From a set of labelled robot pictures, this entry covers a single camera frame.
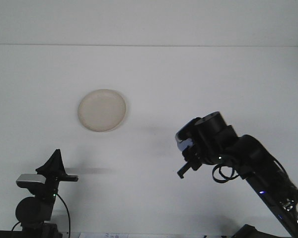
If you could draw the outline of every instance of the white wall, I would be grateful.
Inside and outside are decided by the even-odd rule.
[[[298,46],[298,0],[0,0],[0,44]]]
[[[174,134],[219,110],[298,186],[298,47],[258,47],[298,46],[298,1],[150,2],[0,1],[0,230],[12,227],[30,195],[15,180],[60,148],[67,172],[79,175],[60,184],[75,232],[229,235],[248,223],[287,234],[245,181],[217,184],[212,166],[179,179]],[[257,19],[266,20],[251,24]],[[80,100],[99,88],[121,92],[128,104],[124,123],[107,133],[77,118]],[[67,230],[59,201],[53,221]]]

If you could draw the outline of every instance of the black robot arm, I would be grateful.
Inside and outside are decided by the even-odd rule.
[[[186,161],[178,171],[181,178],[188,169],[197,170],[202,164],[214,165],[216,182],[224,183],[240,176],[291,236],[298,238],[298,188],[258,140],[250,135],[238,137],[219,112],[191,120],[176,134],[176,140]],[[222,167],[230,167],[232,173],[224,175]],[[216,172],[223,179],[216,178]]]

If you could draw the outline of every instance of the cable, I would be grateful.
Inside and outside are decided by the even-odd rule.
[[[68,213],[68,217],[69,217],[69,238],[70,238],[70,237],[71,237],[71,218],[70,218],[70,212],[69,212],[69,209],[68,209],[66,203],[65,203],[64,200],[61,198],[61,196],[58,195],[58,194],[56,194],[56,195],[57,195],[57,197],[59,197],[60,200],[63,202],[63,204],[64,204],[64,206],[65,206],[65,208],[66,208],[66,211],[67,211],[67,213]]]
[[[231,174],[230,174],[229,177],[226,176],[226,175],[224,175],[223,172],[222,172],[222,167],[228,167],[228,166],[226,166],[224,164],[218,164],[212,170],[212,177],[213,177],[213,180],[215,182],[225,183],[225,182],[228,182],[230,180],[233,180],[233,179],[235,179],[235,178],[237,178],[239,176],[239,175],[235,175],[236,170],[234,168],[232,168],[232,172],[231,172]],[[218,179],[218,178],[215,177],[214,173],[215,173],[216,170],[219,170],[219,174],[222,176],[223,179]]]
[[[20,223],[21,223],[21,222],[17,222],[17,223],[15,223],[15,225],[12,227],[11,231],[13,232],[14,228],[15,228],[17,225],[19,225]]]

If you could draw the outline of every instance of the white plate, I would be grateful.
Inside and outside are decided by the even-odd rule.
[[[126,104],[123,97],[110,89],[99,89],[87,94],[78,107],[78,118],[93,131],[109,131],[123,120]]]

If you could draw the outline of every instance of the black cable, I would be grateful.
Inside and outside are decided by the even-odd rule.
[[[21,223],[21,222],[17,222],[17,223],[15,223],[15,225],[12,227],[11,231],[13,232],[14,228],[15,228],[17,225],[19,225],[20,223]]]
[[[71,237],[71,218],[70,218],[70,212],[69,212],[69,209],[68,209],[66,203],[65,203],[64,200],[61,198],[61,196],[58,195],[58,194],[56,194],[56,195],[57,195],[57,196],[60,198],[60,200],[63,202],[63,204],[64,204],[64,206],[65,206],[65,208],[66,208],[66,211],[67,211],[67,213],[68,213],[68,217],[69,217],[69,238],[70,238],[70,237]]]
[[[237,178],[239,175],[235,175],[235,172],[236,170],[234,168],[231,167],[232,169],[232,172],[231,172],[231,175],[228,177],[226,175],[223,174],[223,172],[221,171],[222,167],[228,167],[224,164],[218,164],[216,166],[214,166],[213,170],[212,170],[212,177],[213,177],[213,180],[215,182],[218,182],[218,183],[226,183],[230,180],[233,180],[235,178]],[[215,171],[218,170],[219,171],[219,174],[222,176],[223,179],[218,179],[215,177]]]

